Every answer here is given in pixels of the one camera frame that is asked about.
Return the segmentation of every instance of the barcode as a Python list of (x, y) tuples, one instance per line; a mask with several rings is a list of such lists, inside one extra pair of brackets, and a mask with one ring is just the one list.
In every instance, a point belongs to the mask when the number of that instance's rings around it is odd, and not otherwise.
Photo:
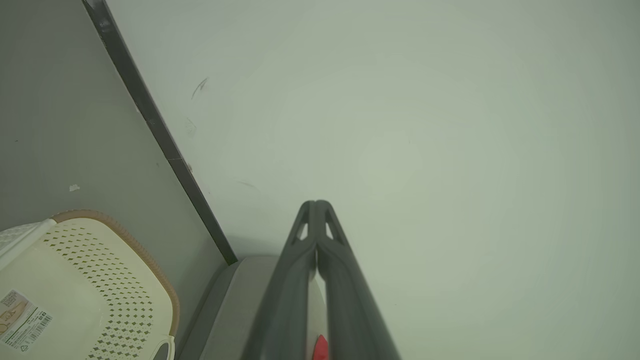
[(29, 335), (31, 340), (36, 341), (38, 336), (40, 336), (42, 331), (44, 331), (44, 328), (47, 327), (51, 319), (52, 319), (51, 316), (47, 315), (44, 317), (44, 319), (42, 319), (42, 321), (38, 325), (36, 325), (35, 328), (33, 328), (33, 330), (31, 331), (31, 334)]

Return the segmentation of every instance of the scuff mark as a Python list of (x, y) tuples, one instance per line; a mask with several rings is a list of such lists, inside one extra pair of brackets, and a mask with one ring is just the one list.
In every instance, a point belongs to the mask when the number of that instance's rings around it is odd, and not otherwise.
[(200, 84), (198, 84), (198, 86), (196, 86), (195, 90), (193, 90), (193, 94), (191, 94), (191, 100), (193, 100), (193, 97), (196, 95), (196, 93), (200, 90), (202, 91), (202, 88), (204, 87), (204, 85), (207, 83), (207, 80), (209, 80), (209, 77), (207, 76), (206, 78), (204, 78), (204, 80), (202, 80), (200, 82)]
[(187, 136), (189, 138), (193, 138), (196, 135), (196, 131), (198, 131), (198, 127), (196, 124), (191, 121), (191, 119), (187, 118), (187, 121), (184, 122), (184, 129), (187, 131)]
[(245, 186), (248, 186), (248, 187), (250, 187), (250, 188), (254, 188), (254, 189), (258, 190), (258, 188), (256, 188), (254, 184), (247, 183), (246, 181), (236, 180), (236, 182), (237, 182), (238, 184), (242, 184), (242, 185), (245, 185)]

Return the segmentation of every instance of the basket handle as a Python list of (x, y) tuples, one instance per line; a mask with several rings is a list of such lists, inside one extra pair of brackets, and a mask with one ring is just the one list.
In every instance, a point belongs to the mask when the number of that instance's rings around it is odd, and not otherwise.
[(154, 351), (149, 360), (153, 360), (156, 358), (156, 355), (164, 344), (168, 345), (166, 349), (166, 360), (173, 360), (173, 358), (175, 357), (175, 338), (171, 335), (167, 335), (166, 338), (161, 338), (160, 342), (156, 346), (156, 351)]

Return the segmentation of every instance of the laundry basket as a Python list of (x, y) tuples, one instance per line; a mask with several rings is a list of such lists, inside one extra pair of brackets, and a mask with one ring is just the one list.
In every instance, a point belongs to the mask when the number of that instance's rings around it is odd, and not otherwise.
[(151, 360), (175, 353), (179, 303), (112, 218), (68, 211), (0, 233), (0, 359)]

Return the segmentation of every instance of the sticker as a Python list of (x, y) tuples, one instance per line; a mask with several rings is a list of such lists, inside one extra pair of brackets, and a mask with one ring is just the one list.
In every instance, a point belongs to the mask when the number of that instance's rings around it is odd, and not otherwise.
[(29, 352), (53, 317), (12, 290), (0, 300), (0, 343)]

